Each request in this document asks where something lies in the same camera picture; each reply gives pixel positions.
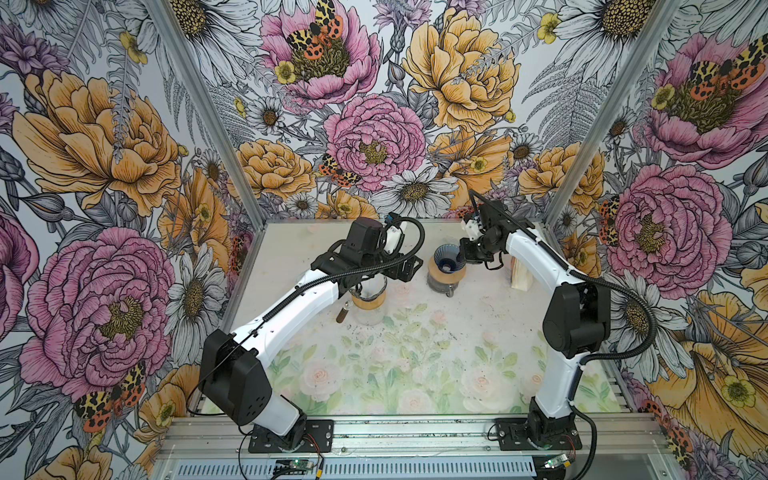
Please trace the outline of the blue glass dripper cone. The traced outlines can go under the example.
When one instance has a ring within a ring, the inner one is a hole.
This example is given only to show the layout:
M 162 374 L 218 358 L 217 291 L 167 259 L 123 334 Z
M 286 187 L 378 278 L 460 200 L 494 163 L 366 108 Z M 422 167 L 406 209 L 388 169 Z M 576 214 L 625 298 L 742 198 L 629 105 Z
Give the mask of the blue glass dripper cone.
M 446 274 L 457 273 L 466 265 L 461 248 L 456 244 L 439 246 L 433 254 L 433 260 L 437 269 Z

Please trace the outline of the grey glass dripper cone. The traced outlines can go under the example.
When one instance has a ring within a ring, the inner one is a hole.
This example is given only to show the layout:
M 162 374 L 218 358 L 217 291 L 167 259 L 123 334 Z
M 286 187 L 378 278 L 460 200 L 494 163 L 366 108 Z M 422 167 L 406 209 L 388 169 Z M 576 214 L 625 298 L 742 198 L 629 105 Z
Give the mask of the grey glass dripper cone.
M 362 301 L 371 302 L 383 295 L 387 288 L 387 279 L 383 275 L 375 275 L 363 279 L 353 288 L 353 295 Z

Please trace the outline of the smoked grey glass carafe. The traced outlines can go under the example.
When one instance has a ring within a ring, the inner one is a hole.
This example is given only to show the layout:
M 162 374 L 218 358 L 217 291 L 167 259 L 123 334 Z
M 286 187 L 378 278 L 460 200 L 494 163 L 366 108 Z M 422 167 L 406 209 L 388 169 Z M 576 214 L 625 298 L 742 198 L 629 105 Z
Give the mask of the smoked grey glass carafe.
M 434 292 L 443 294 L 448 298 L 452 298 L 455 295 L 460 285 L 459 282 L 455 282 L 455 283 L 438 282 L 437 280 L 434 280 L 432 277 L 427 278 L 427 284 Z

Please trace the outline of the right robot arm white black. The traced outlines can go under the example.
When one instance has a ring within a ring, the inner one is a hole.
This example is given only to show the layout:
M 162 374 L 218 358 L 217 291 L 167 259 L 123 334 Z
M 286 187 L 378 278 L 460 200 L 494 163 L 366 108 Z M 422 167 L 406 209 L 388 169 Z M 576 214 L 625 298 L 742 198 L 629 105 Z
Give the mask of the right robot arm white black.
M 576 437 L 574 400 L 582 361 L 599 351 L 610 333 L 608 288 L 577 277 L 577 271 L 537 233 L 497 201 L 481 201 L 464 217 L 460 256 L 470 264 L 501 254 L 519 261 L 549 294 L 542 320 L 548 345 L 544 379 L 529 404 L 525 437 L 537 447 Z

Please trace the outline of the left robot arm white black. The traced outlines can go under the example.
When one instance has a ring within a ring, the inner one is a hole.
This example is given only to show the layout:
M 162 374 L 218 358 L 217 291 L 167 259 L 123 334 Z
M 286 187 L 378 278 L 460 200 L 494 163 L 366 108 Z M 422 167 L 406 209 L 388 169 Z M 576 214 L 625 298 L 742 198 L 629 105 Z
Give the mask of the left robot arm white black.
M 347 236 L 320 254 L 298 283 L 238 329 L 205 340 L 198 388 L 238 426 L 253 424 L 292 448 L 305 435 L 306 415 L 272 387 L 266 369 L 305 324 L 363 282 L 409 282 L 422 266 L 426 234 L 416 219 L 395 213 L 384 222 L 358 218 Z

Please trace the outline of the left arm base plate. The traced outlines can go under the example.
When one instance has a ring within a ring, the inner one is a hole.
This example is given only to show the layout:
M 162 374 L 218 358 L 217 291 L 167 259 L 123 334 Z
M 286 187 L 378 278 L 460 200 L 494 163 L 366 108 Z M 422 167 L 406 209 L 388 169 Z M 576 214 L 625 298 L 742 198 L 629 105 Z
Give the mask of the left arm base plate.
M 255 425 L 247 450 L 252 454 L 329 453 L 332 449 L 333 420 L 300 420 L 286 435 L 279 436 Z

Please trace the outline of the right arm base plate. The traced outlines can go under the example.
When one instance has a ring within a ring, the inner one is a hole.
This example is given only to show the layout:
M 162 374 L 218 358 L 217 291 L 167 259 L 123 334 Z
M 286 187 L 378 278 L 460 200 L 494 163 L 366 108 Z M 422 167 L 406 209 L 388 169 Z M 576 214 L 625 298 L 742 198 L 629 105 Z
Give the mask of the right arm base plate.
M 582 440 L 574 421 L 569 418 L 541 420 L 533 418 L 496 419 L 487 438 L 496 441 L 501 451 L 578 451 Z

